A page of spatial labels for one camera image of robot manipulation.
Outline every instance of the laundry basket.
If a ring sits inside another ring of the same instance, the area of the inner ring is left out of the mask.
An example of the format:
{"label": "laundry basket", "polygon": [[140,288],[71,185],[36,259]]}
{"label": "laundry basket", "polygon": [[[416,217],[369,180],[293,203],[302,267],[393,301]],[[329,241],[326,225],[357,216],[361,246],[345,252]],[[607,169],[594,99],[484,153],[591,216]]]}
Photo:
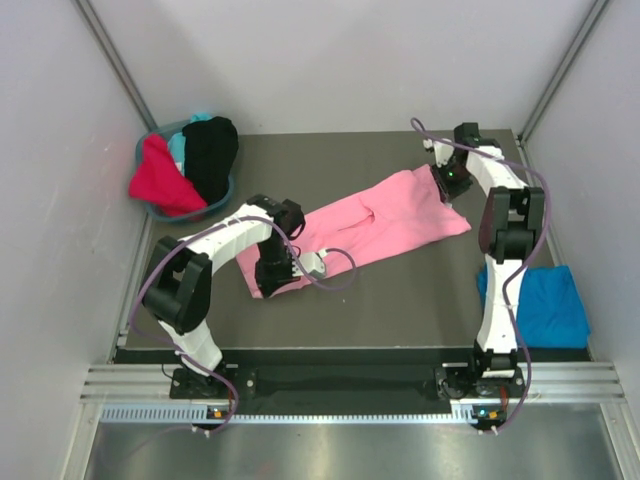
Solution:
{"label": "laundry basket", "polygon": [[[142,163],[142,145],[145,139],[149,135],[152,135],[154,133],[158,134],[168,142],[174,134],[181,132],[182,128],[188,123],[189,123],[189,120],[172,123],[171,125],[160,127],[144,135],[136,145],[136,158],[135,158],[136,168],[138,168]],[[233,194],[233,177],[231,175],[229,175],[228,185],[229,187],[227,189],[227,193],[222,199],[220,199],[216,203],[213,203],[201,210],[196,210],[194,212],[187,213],[185,215],[179,215],[177,217],[169,217],[168,215],[165,215],[164,212],[157,205],[153,205],[152,203],[149,203],[149,202],[143,202],[143,203],[145,208],[147,209],[147,212],[151,216],[151,218],[153,218],[158,222],[166,222],[166,223],[200,222],[202,220],[205,220],[207,217],[210,217],[211,215],[216,213],[218,210],[223,208],[227,203],[229,203],[229,200],[231,200],[231,195]]]}

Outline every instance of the blue cloth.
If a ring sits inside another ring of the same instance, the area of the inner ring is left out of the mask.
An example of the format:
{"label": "blue cloth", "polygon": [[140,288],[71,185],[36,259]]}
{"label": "blue cloth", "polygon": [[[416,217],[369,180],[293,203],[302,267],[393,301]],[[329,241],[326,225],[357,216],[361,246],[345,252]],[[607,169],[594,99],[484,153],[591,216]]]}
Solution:
{"label": "blue cloth", "polygon": [[[208,113],[196,113],[191,116],[191,121],[193,122],[202,122],[206,120],[211,120],[213,117]],[[184,146],[187,143],[187,139],[184,138],[182,132],[175,133],[173,137],[169,140],[169,151],[171,152],[171,156],[173,157],[173,162],[180,170],[180,173],[184,175]]]}
{"label": "blue cloth", "polygon": [[[478,274],[484,308],[487,267]],[[587,315],[567,266],[528,269],[522,279],[516,318],[528,347],[586,348]]]}

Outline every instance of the white panel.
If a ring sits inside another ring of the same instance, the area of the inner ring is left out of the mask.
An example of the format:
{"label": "white panel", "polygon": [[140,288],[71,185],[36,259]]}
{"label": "white panel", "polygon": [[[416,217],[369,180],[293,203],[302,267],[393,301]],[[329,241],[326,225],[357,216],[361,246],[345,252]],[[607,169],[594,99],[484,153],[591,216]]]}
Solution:
{"label": "white panel", "polygon": [[531,142],[553,226],[640,422],[640,3],[612,2]]}
{"label": "white panel", "polygon": [[0,477],[53,478],[143,220],[143,127],[68,0],[0,8]]}
{"label": "white panel", "polygon": [[94,0],[159,123],[520,129],[591,0]]}

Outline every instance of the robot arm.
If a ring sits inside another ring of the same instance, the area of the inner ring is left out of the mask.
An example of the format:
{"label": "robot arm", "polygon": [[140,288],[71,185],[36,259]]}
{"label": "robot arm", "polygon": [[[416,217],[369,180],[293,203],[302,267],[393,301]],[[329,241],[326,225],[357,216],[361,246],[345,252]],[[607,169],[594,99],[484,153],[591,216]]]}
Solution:
{"label": "robot arm", "polygon": [[[245,217],[255,220],[242,221]],[[222,360],[222,352],[213,341],[206,322],[211,300],[211,277],[246,248],[258,245],[260,259],[256,263],[256,283],[264,297],[302,277],[291,252],[271,224],[280,227],[289,239],[295,239],[304,229],[304,215],[300,206],[290,200],[279,203],[264,195],[256,195],[233,215],[208,227],[212,232],[181,250],[151,284],[143,305],[180,348],[179,355],[188,356],[210,371]],[[164,237],[158,241],[145,278],[180,242],[193,236],[180,240]],[[298,259],[308,273],[322,279],[326,276],[324,255],[324,252],[308,252]],[[177,278],[177,273],[182,273],[182,278]],[[188,368],[208,376],[187,358],[183,359]]]}
{"label": "robot arm", "polygon": [[[503,159],[495,140],[483,139],[476,123],[464,123],[454,130],[456,143]],[[507,165],[478,153],[456,149],[443,143],[425,141],[433,149],[436,164],[432,172],[443,201],[464,193],[475,177],[487,196],[478,234],[485,254],[488,288],[482,326],[474,351],[473,373],[477,378],[512,379],[517,371],[518,345],[509,309],[517,314],[522,271],[508,285],[511,305],[506,305],[502,286],[529,256],[540,237],[544,216],[544,192],[529,187]]]}

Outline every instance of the garment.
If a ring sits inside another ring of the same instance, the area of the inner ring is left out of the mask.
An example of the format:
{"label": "garment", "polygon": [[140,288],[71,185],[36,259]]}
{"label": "garment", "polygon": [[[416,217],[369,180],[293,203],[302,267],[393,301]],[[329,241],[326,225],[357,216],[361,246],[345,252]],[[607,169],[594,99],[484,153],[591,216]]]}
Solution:
{"label": "garment", "polygon": [[229,173],[238,153],[236,127],[228,118],[215,117],[190,123],[182,133],[186,139],[184,176],[207,204],[222,200],[229,188]]}
{"label": "garment", "polygon": [[170,217],[207,206],[180,174],[167,142],[157,134],[149,135],[142,144],[142,163],[129,183],[129,196],[158,205]]}
{"label": "garment", "polygon": [[[322,207],[305,218],[306,228],[293,242],[301,252],[342,248],[353,256],[358,267],[471,229],[464,217],[440,202],[429,165],[398,172],[372,188]],[[255,298],[262,296],[254,278],[258,257],[256,246],[236,257]],[[324,261],[328,277],[351,268],[349,261],[337,253],[329,254]],[[282,287],[276,294],[309,283],[304,278]]]}
{"label": "garment", "polygon": [[[211,120],[213,117],[208,113],[196,113],[191,116],[190,123],[193,122],[202,122],[205,120]],[[173,157],[173,161],[180,170],[180,173],[184,175],[184,144],[186,139],[182,134],[182,131],[178,133],[174,133],[171,139],[169,140],[169,151],[171,152],[171,156]]]}
{"label": "garment", "polygon": [[[487,267],[478,275],[484,308]],[[520,287],[518,328],[524,342],[534,348],[586,348],[587,315],[567,266],[530,268]]]}

